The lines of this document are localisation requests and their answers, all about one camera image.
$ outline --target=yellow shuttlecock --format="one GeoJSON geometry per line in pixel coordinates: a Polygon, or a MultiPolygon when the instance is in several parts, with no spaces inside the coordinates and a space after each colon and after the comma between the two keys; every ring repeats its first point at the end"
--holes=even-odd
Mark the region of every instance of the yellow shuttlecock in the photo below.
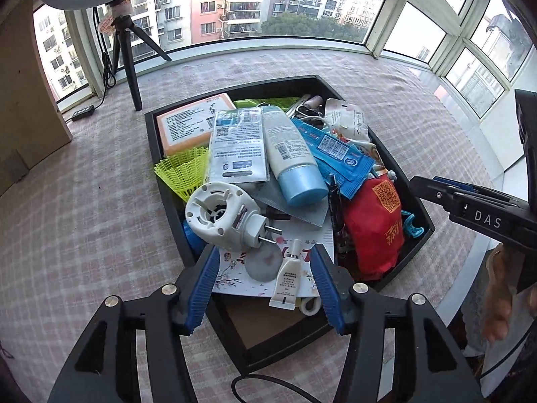
{"type": "Polygon", "coordinates": [[[155,165],[155,174],[187,202],[203,183],[208,151],[203,147],[192,148],[162,159],[155,165]]]}

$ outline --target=power strip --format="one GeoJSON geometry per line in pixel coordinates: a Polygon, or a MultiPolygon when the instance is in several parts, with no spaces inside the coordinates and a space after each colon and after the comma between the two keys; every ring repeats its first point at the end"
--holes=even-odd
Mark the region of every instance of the power strip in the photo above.
{"type": "Polygon", "coordinates": [[[84,109],[77,110],[71,117],[72,121],[81,120],[82,118],[87,118],[93,115],[93,112],[95,112],[95,106],[93,104],[88,107],[84,107],[84,109]]]}

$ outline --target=checkered tablecloth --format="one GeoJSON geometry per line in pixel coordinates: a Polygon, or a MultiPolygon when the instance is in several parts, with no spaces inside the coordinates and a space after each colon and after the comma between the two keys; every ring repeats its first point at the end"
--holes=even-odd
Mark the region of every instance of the checkered tablecloth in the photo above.
{"type": "MultiPolygon", "coordinates": [[[[490,186],[483,163],[455,120],[407,68],[335,51],[250,51],[198,59],[139,77],[144,112],[203,92],[280,77],[320,75],[363,108],[367,123],[406,175],[435,175],[490,186]]],[[[101,301],[147,296],[182,269],[152,171],[143,112],[127,84],[109,91],[73,141],[0,197],[0,339],[9,366],[34,403],[47,400],[71,348],[101,301]]],[[[424,293],[438,304],[475,233],[425,203],[436,231],[384,293],[424,293]]],[[[235,401],[237,375],[208,320],[183,347],[200,402],[235,401]]],[[[151,401],[143,332],[142,401],[151,401]]],[[[262,370],[332,401],[348,338],[332,331],[262,370]]],[[[393,353],[387,338],[385,358],[393,353]]],[[[255,401],[301,401],[276,385],[240,386],[255,401]]]]}

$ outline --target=blue lotion tube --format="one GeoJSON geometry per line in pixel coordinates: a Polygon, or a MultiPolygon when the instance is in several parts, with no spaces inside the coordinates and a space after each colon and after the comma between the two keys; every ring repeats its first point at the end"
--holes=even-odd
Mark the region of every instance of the blue lotion tube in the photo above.
{"type": "Polygon", "coordinates": [[[320,202],[328,188],[300,131],[277,106],[263,107],[268,163],[290,206],[320,202]]]}

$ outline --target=black tray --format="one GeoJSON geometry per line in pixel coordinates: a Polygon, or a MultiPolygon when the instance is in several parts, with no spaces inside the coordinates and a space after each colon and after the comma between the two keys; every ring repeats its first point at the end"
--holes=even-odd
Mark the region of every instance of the black tray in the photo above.
{"type": "MultiPolygon", "coordinates": [[[[299,97],[305,93],[320,95],[325,100],[328,98],[343,100],[343,98],[321,79],[321,77],[303,76],[275,79],[264,83],[250,83],[234,86],[228,89],[203,93],[202,95],[178,101],[177,103],[148,112],[145,115],[151,158],[154,163],[158,163],[164,158],[156,117],[176,109],[177,107],[222,92],[227,93],[233,101],[271,97],[299,97]]],[[[410,193],[409,181],[406,175],[401,168],[399,168],[393,157],[391,157],[390,153],[386,150],[386,147],[384,147],[371,129],[369,130],[369,135],[372,142],[377,145],[378,152],[384,161],[386,168],[395,171],[397,175],[395,187],[399,194],[399,198],[401,199],[403,209],[414,213],[416,216],[414,225],[416,227],[423,227],[425,229],[425,233],[420,238],[410,238],[405,241],[399,253],[397,265],[391,271],[386,273],[380,281],[367,282],[370,286],[374,286],[375,289],[379,290],[399,274],[418,250],[423,247],[425,242],[434,232],[434,225],[421,200],[412,196],[410,193]]],[[[198,256],[195,256],[192,253],[183,231],[182,221],[185,218],[184,203],[162,180],[160,180],[160,178],[156,178],[168,222],[170,223],[170,228],[177,244],[177,248],[181,253],[183,263],[185,266],[192,266],[198,256]]],[[[295,316],[292,318],[289,322],[289,327],[285,328],[280,333],[257,343],[252,343],[251,340],[247,341],[249,337],[248,335],[256,333],[256,331],[250,331],[249,329],[244,331],[244,328],[241,327],[242,324],[239,323],[240,320],[237,320],[237,317],[240,318],[241,310],[243,310],[245,314],[256,313],[256,311],[259,311],[260,309],[260,305],[256,302],[263,300],[267,301],[267,299],[235,297],[213,293],[207,307],[207,317],[209,318],[210,323],[213,325],[222,345],[241,374],[251,373],[279,361],[331,330],[331,326],[327,322],[323,309],[314,316],[304,316],[296,311],[297,314],[300,314],[300,317],[296,318],[295,316]]],[[[282,315],[279,315],[282,312],[279,309],[269,308],[268,301],[266,308],[267,310],[263,313],[264,315],[277,314],[275,315],[276,319],[283,317],[282,315]]]]}

